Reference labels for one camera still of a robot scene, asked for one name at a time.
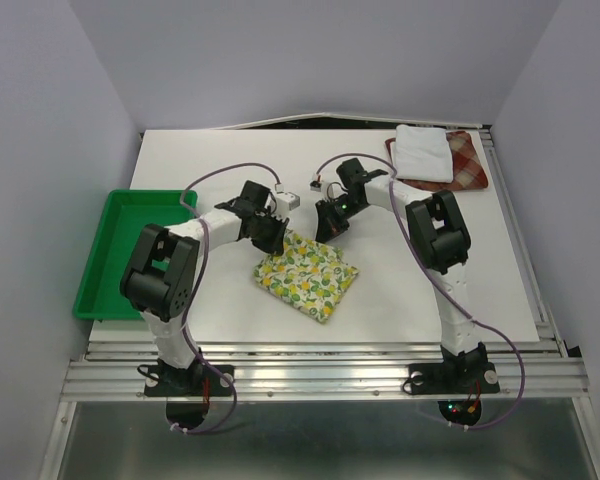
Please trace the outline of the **yellow floral skirt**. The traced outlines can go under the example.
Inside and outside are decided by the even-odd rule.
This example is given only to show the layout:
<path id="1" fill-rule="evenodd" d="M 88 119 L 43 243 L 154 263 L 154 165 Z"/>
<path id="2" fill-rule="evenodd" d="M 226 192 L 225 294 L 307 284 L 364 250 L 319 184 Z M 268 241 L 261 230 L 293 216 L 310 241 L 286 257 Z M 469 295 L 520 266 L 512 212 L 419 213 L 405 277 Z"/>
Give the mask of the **yellow floral skirt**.
<path id="1" fill-rule="evenodd" d="M 266 256 L 253 269 L 259 287 L 319 324 L 328 323 L 358 275 L 341 249 L 290 229 L 283 253 Z"/>

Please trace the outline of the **white skirt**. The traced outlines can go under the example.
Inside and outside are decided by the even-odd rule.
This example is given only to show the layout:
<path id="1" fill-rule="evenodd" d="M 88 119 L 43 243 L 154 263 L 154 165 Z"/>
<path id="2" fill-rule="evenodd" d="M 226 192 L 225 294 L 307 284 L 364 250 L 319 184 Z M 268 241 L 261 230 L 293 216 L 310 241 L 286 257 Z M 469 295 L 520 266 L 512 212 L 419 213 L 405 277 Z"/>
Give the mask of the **white skirt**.
<path id="1" fill-rule="evenodd" d="M 392 160 L 400 179 L 440 183 L 453 180 L 452 152 L 442 128 L 398 125 Z"/>

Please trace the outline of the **red plaid skirt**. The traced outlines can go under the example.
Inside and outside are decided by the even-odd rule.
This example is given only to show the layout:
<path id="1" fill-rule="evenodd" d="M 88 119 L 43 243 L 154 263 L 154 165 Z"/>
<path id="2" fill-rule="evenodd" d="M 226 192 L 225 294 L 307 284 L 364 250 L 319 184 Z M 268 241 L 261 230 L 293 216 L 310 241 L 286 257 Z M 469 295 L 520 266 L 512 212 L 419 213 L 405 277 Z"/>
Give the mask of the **red plaid skirt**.
<path id="1" fill-rule="evenodd" d="M 450 191 L 486 189 L 489 186 L 488 177 L 480 162 L 471 135 L 462 130 L 445 131 L 453 158 L 453 180 L 450 183 L 440 183 L 398 179 L 411 187 L 431 192 L 443 189 Z M 392 153 L 395 135 L 385 141 L 385 147 L 393 166 Z"/>

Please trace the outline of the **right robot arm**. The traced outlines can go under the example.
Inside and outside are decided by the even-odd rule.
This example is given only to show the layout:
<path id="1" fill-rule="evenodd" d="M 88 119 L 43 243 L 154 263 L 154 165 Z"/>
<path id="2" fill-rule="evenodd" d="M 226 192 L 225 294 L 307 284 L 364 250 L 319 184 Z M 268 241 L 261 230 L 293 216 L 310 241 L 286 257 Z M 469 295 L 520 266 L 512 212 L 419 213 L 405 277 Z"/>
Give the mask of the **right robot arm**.
<path id="1" fill-rule="evenodd" d="M 366 170 L 355 156 L 339 155 L 336 174 L 343 193 L 331 195 L 331 184 L 316 172 L 310 187 L 316 202 L 316 240 L 327 243 L 349 229 L 349 219 L 369 207 L 394 214 L 416 264 L 434 290 L 441 325 L 442 360 L 412 363 L 403 390 L 410 395 L 465 393 L 485 382 L 491 368 L 484 342 L 475 331 L 466 286 L 471 237 L 453 193 L 411 187 L 397 179 L 393 166 Z"/>

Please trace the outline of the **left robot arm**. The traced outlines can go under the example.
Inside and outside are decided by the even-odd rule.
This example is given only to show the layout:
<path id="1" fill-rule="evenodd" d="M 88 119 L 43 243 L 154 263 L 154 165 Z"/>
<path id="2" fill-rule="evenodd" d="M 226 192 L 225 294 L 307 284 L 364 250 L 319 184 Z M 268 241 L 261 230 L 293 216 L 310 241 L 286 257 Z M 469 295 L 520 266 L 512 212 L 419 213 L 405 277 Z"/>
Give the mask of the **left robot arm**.
<path id="1" fill-rule="evenodd" d="M 299 197 L 282 185 L 248 181 L 241 193 L 199 218 L 175 226 L 146 225 L 120 282 L 120 292 L 149 326 L 158 348 L 153 365 L 141 365 L 148 397 L 199 396 L 214 384 L 187 326 L 212 250 L 243 239 L 279 256 L 289 214 Z"/>

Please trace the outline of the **green plastic tray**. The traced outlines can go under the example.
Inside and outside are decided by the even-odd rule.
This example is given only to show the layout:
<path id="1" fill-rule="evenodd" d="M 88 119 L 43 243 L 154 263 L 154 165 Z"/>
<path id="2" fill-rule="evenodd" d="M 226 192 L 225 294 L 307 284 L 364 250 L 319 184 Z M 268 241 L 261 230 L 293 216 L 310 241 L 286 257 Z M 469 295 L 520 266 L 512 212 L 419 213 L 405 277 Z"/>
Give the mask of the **green plastic tray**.
<path id="1" fill-rule="evenodd" d="M 178 190 L 113 190 L 105 202 L 77 292 L 73 315 L 80 320 L 138 320 L 119 291 L 122 275 L 141 230 L 170 226 L 192 217 Z"/>

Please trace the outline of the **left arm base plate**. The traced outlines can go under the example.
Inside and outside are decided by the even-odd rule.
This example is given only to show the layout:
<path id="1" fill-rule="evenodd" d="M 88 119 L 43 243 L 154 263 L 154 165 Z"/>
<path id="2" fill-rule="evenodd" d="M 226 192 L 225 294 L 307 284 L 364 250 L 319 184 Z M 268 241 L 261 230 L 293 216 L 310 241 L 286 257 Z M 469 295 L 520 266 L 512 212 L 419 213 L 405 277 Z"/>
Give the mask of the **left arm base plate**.
<path id="1" fill-rule="evenodd" d="M 137 372 L 144 378 L 144 395 L 149 398 L 232 396 L 226 380 L 202 364 L 177 369 L 163 362 L 141 364 Z"/>

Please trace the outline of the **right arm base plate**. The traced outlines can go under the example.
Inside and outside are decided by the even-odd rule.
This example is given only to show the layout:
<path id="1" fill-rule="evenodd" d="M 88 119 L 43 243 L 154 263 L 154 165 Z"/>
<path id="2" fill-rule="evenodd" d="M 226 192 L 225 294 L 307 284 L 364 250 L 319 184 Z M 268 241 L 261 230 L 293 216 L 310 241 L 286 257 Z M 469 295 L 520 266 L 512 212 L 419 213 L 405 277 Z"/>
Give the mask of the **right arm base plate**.
<path id="1" fill-rule="evenodd" d="M 491 363 L 469 370 L 457 370 L 446 363 L 415 363 L 408 365 L 401 389 L 415 396 L 496 394 L 500 384 Z"/>

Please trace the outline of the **aluminium rail frame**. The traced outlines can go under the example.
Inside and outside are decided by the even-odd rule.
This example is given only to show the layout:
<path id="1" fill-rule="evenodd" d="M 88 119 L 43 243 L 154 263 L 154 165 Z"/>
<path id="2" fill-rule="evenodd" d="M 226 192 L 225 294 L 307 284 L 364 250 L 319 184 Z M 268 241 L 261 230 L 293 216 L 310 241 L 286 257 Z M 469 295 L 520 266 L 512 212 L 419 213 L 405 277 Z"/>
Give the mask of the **aluminium rail frame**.
<path id="1" fill-rule="evenodd" d="M 203 445 L 157 416 L 136 366 L 154 358 L 131 321 L 93 329 L 63 384 L 41 477 L 600 479 L 600 428 L 584 361 L 569 355 L 544 303 L 489 129 L 472 131 L 490 182 L 465 198 L 480 255 L 470 270 L 471 310 L 489 344 L 501 390 L 487 398 L 496 425 L 474 434 L 446 427 L 432 399 L 401 390 L 408 366 L 436 360 L 427 341 L 212 342 L 212 361 L 236 368 L 239 407 Z"/>

